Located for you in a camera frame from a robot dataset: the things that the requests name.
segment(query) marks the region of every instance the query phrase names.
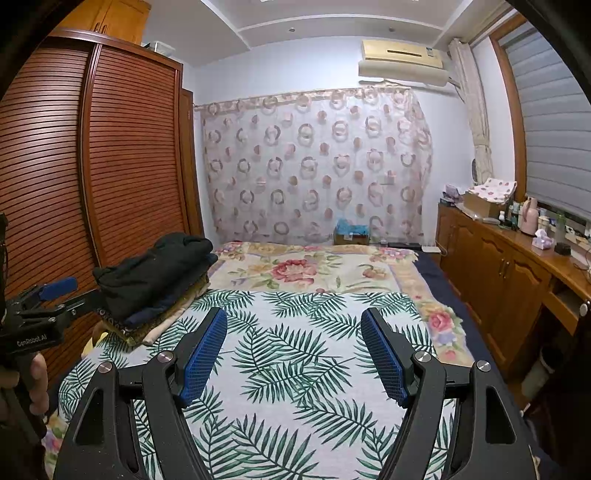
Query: bed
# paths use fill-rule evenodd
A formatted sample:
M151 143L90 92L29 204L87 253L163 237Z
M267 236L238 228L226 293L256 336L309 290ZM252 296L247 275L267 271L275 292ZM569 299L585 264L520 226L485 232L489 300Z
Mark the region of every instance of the bed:
M50 464L98 363L141 364L173 348L212 306L228 312L228 337L186 419L214 479L377 478L404 411L387 399L359 335L370 306L443 362L471 365L474 354L494 365L464 305L422 253L248 242L217 253L211 290L154 346L130 350L110 335L64 379L46 438ZM144 465L161 478L145 407L134 407ZM440 478L453 413L446 401L426 479Z

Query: wooden wardrobe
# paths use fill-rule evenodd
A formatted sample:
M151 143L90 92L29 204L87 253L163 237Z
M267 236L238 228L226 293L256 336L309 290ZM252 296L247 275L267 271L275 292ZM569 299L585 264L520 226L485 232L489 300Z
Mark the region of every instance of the wooden wardrobe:
M0 101L7 297L70 275L81 293L96 286L93 267L169 232L202 234L194 150L181 141L192 129L182 67L78 30L53 32L22 67ZM80 358L97 321L75 321L43 352L50 382Z

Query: floral blanket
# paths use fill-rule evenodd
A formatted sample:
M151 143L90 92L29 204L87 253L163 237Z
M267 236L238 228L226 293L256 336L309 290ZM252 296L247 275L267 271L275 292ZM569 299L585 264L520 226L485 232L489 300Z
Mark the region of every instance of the floral blanket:
M417 255L412 250L230 242L216 253L219 260L209 271L212 288L364 293L375 299L388 292L405 293L426 323L440 360L465 366L474 362L462 319L435 300L413 265Z

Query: folded clothes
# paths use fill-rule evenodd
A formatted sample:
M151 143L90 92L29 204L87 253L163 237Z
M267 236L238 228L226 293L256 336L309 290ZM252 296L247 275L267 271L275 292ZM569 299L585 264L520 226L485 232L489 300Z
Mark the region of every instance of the folded clothes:
M92 273L111 318L123 322L161 297L186 272L203 264L212 250L206 238L170 233L143 255L126 258L116 267L95 268Z
M204 293L207 291L208 286L209 277L207 275L203 275L195 283L195 285L189 287L189 289L186 292L184 292L181 295L181 297L176 301L176 303L172 305L168 310L166 310L166 312L159 315L152 322L146 323L145 325L142 325L141 327L135 330L121 329L117 327L117 325L114 325L106 319L103 319L102 323L108 331L115 333L129 346L136 346L140 343L146 343L147 345L151 345L162 333L160 332L158 333L158 336L156 336L157 331L155 332L155 330L160 325L163 325L164 322L168 322L169 318L173 317L174 320L168 324L171 325L190 307L194 299L204 295Z
M207 282L196 294L193 293L187 295L175 303L174 306L170 307L166 311L166 314L162 315L162 323L151 329L148 332L148 335L144 337L142 343L144 345L153 345L154 342L158 340L158 337L160 337L160 335L162 335L168 329L168 327L170 327L183 313L185 313L185 311L192 304L193 300L198 299L199 297L203 296L205 292L207 292L207 289L210 285L211 284Z
M204 261L186 272L183 276L179 277L158 296L156 301L130 315L121 322L122 327L134 330L151 322L161 313L166 312L166 310L174 305L191 285L195 285L195 282L197 282L204 273L207 273L209 267L211 267L216 261L216 254L207 254Z

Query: leaf-patterned bedspread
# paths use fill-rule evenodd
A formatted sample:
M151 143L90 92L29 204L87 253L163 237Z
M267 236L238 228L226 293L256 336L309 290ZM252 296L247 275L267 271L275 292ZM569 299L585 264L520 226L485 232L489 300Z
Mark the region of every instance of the leaf-patterned bedspread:
M404 410L376 375L361 313L378 302L394 330L435 354L413 301L385 295L210 290L152 347L130 351L114 335L101 341L63 381L60 414L70 420L100 362L142 364L219 306L228 336L202 397L184 412L213 479L377 478ZM145 404L134 407L146 469L161 478ZM453 412L447 400L427 479L440 478Z

